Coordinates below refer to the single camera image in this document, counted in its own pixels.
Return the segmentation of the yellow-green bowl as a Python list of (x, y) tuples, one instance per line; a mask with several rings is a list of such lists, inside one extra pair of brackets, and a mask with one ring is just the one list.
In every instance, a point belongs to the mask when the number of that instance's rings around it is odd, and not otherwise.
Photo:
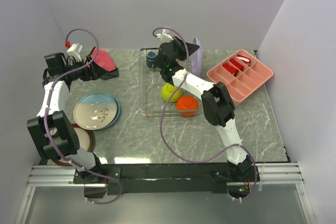
[[(166, 83), (161, 89), (161, 96), (164, 101), (168, 101), (169, 97), (174, 93), (177, 89), (176, 86), (173, 86), (169, 83)], [(180, 97), (182, 97), (183, 92), (181, 89), (178, 89), (175, 94), (170, 99), (170, 103), (176, 103)]]

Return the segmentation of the dark blue mug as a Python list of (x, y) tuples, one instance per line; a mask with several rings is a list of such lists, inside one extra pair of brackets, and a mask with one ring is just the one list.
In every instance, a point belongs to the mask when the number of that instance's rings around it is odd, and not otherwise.
[(155, 61), (156, 61), (157, 53), (155, 51), (149, 51), (146, 54), (146, 66), (150, 69), (155, 69)]

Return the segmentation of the lavender plate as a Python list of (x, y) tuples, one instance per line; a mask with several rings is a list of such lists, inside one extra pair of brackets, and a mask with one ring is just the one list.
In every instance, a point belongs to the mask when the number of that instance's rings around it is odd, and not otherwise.
[(193, 39), (193, 44), (198, 45), (198, 49), (192, 54), (192, 74), (200, 76), (202, 70), (202, 46), (198, 38)]

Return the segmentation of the blue plate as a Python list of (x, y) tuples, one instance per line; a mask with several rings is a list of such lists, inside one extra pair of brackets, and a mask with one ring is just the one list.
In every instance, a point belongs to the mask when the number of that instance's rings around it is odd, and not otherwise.
[(103, 130), (105, 130), (105, 129), (109, 128), (110, 126), (112, 126), (113, 124), (115, 124), (115, 122), (119, 119), (119, 116), (121, 114), (121, 107), (120, 107), (119, 101), (114, 96), (112, 96), (112, 98), (114, 99), (114, 101), (117, 105), (117, 112), (116, 112), (116, 115), (115, 115), (114, 119), (107, 126), (102, 128)]

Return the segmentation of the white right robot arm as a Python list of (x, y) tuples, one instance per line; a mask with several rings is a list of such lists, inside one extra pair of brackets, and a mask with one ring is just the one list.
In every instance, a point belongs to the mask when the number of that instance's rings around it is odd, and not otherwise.
[(218, 131), (225, 146), (230, 179), (234, 182), (246, 178), (257, 181), (257, 166), (251, 153), (241, 144), (235, 123), (235, 106), (226, 86), (222, 82), (203, 80), (178, 63), (179, 60), (188, 61), (189, 55), (198, 48), (198, 45), (174, 37), (159, 46), (155, 65), (166, 83), (201, 100), (206, 120)]

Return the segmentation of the wire dish rack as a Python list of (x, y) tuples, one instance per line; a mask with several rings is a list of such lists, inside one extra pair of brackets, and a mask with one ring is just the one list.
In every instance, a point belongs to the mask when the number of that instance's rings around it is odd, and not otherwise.
[(142, 48), (139, 52), (139, 110), (143, 116), (160, 117), (165, 105), (161, 90), (166, 84), (160, 69), (149, 68), (146, 64), (148, 53), (157, 53), (157, 48)]

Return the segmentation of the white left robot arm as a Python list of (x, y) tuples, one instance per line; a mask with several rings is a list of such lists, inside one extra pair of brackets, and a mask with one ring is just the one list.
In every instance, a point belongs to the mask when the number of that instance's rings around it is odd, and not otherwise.
[(45, 96), (37, 116), (27, 121), (27, 129), (41, 159), (59, 161), (76, 168), (93, 183), (104, 179), (105, 170), (98, 157), (80, 147), (79, 137), (64, 109), (75, 80), (108, 80), (118, 76), (118, 69), (102, 50), (93, 48), (84, 59), (65, 57), (61, 52), (45, 56), (43, 73)]

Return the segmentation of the pink compartment tray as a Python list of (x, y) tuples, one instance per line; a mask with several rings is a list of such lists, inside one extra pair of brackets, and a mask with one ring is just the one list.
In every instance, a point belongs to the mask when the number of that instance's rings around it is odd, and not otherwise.
[[(242, 55), (251, 59), (250, 66), (244, 64), (236, 56)], [(228, 63), (235, 67), (229, 60), (234, 58), (244, 66), (244, 70), (240, 71), (237, 76), (233, 76), (222, 67), (224, 63)], [(214, 83), (222, 82), (234, 103), (235, 106), (240, 105), (262, 85), (264, 85), (272, 76), (273, 71), (259, 61), (255, 56), (248, 51), (240, 49), (231, 56), (222, 60), (207, 72), (207, 77)]]

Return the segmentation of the orange bowl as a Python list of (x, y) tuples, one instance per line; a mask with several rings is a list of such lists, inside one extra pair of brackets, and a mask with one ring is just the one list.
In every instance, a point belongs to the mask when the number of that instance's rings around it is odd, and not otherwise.
[(184, 95), (178, 99), (176, 109), (182, 116), (192, 117), (199, 109), (198, 101), (190, 95)]

